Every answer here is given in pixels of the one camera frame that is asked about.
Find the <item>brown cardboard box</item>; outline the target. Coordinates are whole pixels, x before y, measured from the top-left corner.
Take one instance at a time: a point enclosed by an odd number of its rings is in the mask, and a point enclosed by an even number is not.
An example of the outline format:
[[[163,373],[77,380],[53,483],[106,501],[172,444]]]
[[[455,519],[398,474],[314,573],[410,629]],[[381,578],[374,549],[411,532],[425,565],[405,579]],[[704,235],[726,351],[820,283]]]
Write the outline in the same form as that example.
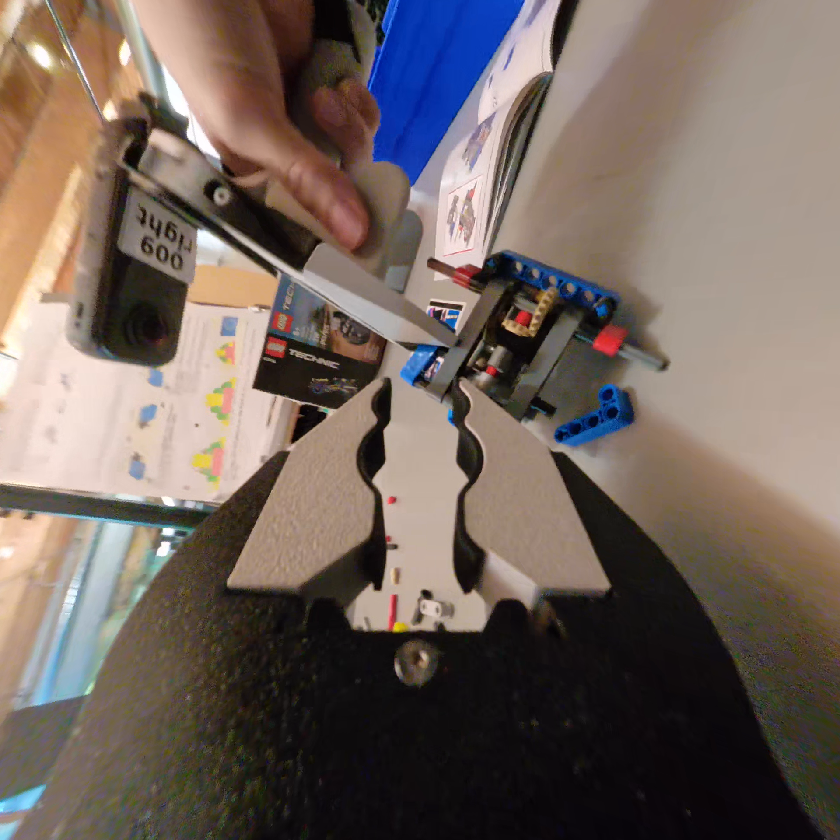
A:
[[[227,308],[270,308],[278,282],[261,269],[200,265],[196,266],[187,300]]]

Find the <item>blue plastic bin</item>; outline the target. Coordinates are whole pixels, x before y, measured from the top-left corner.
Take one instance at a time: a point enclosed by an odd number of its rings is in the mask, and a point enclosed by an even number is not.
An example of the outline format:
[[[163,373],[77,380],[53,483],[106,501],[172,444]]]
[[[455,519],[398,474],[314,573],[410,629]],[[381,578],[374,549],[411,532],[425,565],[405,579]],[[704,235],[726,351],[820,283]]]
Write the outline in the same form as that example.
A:
[[[369,82],[380,127],[375,161],[398,165],[415,184],[522,1],[392,1]]]

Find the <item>lego set box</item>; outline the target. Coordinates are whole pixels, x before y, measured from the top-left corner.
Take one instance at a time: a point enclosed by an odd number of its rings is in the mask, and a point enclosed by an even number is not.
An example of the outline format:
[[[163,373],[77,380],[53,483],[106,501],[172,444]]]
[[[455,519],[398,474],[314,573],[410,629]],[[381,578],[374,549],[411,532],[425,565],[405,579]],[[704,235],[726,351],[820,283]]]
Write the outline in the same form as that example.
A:
[[[281,273],[253,386],[337,410],[378,376],[386,340]]]

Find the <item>blue angled lego beam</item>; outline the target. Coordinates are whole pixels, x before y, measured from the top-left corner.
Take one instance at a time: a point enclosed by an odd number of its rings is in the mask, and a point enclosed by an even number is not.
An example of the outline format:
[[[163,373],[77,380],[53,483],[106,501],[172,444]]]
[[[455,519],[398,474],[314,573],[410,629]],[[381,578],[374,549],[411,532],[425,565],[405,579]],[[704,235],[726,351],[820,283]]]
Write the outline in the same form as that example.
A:
[[[598,392],[598,407],[559,425],[553,434],[558,445],[577,448],[616,434],[635,423],[629,392],[616,385],[604,385]]]

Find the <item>grey lego connector piece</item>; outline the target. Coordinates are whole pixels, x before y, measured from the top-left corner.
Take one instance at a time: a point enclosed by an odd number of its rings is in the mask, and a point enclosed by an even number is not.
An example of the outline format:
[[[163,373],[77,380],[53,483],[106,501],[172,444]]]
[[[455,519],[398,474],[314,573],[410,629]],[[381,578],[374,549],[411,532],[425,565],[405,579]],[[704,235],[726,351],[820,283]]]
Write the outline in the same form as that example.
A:
[[[419,625],[425,618],[430,618],[436,623],[455,616],[455,606],[452,602],[438,600],[428,589],[422,589],[416,599],[411,624]]]

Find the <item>white printed instruction poster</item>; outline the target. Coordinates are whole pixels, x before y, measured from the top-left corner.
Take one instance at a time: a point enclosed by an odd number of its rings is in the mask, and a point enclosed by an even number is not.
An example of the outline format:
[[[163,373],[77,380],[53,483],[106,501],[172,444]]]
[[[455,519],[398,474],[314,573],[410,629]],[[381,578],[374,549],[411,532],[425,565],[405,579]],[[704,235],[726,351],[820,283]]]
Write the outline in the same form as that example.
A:
[[[257,391],[268,311],[189,302],[174,360],[96,360],[41,302],[2,407],[3,483],[221,502],[277,450],[291,404]]]

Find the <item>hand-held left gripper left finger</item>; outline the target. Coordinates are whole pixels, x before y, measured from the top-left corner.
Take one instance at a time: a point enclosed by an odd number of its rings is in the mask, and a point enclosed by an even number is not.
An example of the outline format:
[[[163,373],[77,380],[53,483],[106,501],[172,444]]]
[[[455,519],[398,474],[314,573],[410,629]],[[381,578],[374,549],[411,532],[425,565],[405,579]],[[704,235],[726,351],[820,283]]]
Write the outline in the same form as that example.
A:
[[[385,578],[382,494],[392,383],[382,377],[286,451],[227,588],[353,602]]]

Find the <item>open lego instruction booklet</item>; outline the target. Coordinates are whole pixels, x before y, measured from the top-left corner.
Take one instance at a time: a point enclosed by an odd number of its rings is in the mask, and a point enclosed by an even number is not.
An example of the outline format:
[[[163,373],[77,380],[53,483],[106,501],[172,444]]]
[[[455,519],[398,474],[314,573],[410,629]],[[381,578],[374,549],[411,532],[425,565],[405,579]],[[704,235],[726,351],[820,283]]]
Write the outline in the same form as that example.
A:
[[[480,266],[491,254],[560,54],[570,2],[525,2],[501,41],[475,123],[440,182],[434,257]]]

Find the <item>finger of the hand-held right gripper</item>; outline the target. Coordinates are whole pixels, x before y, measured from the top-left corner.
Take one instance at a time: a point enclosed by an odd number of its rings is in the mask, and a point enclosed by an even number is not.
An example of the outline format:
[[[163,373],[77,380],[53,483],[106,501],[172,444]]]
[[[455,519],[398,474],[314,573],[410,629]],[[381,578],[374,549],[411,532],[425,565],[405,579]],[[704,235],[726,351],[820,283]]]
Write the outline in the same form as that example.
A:
[[[458,338],[404,296],[331,245],[315,247],[303,268],[303,284],[336,309],[391,343],[450,349]]]

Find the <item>person's right hand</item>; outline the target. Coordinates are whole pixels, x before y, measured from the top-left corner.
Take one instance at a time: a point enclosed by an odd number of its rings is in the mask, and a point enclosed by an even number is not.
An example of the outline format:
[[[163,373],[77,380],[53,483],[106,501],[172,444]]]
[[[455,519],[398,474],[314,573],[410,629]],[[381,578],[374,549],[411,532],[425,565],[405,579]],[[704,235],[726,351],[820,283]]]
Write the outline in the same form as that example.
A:
[[[236,176],[266,173],[345,249],[361,247],[367,207],[346,171],[287,112],[314,47],[312,1],[134,2],[154,53]]]

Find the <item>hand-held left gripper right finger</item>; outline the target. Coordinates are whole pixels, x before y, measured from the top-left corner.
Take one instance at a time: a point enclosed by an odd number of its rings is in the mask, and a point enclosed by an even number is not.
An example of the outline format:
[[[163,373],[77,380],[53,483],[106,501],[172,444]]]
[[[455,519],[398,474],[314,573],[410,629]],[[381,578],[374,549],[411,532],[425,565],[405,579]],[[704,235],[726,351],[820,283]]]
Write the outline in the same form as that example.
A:
[[[552,451],[467,380],[455,384],[453,422],[465,478],[453,541],[461,590],[488,608],[606,595],[612,585]]]

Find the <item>grey and blue lego assembly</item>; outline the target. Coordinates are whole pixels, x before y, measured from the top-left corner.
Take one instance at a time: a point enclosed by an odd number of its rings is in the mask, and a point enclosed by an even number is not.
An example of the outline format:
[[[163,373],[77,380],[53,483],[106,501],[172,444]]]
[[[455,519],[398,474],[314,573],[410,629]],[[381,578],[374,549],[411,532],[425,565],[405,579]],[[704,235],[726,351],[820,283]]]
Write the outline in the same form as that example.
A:
[[[482,266],[427,266],[478,295],[451,349],[419,345],[401,369],[408,385],[438,403],[452,403],[455,384],[470,381],[519,422],[555,408],[540,393],[576,341],[608,358],[654,371],[666,357],[647,352],[614,323],[620,297],[604,287],[511,251]]]

